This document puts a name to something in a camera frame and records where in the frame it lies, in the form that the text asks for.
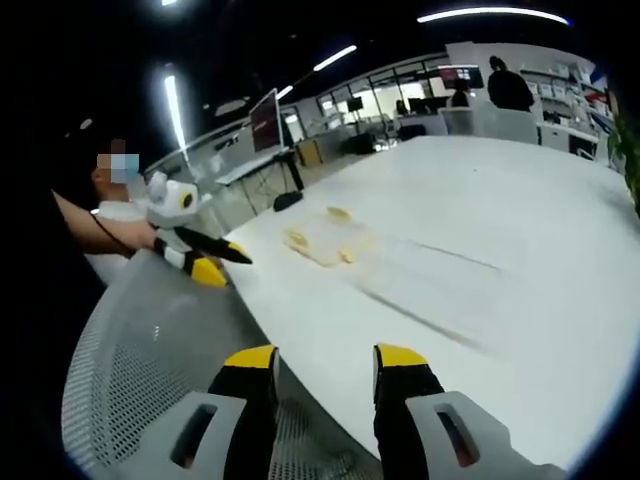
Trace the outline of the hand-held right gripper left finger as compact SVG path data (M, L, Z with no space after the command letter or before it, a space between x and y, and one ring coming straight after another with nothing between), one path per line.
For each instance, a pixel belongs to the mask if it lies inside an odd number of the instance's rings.
M210 461L203 479L266 479L276 437L279 350L272 344L228 357L189 415L170 453L184 471Z

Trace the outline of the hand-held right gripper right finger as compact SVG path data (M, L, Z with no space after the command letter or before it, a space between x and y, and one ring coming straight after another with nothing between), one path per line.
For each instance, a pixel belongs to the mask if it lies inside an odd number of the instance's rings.
M374 435L386 479L527 479L506 426L457 391L447 391L419 353L378 343Z

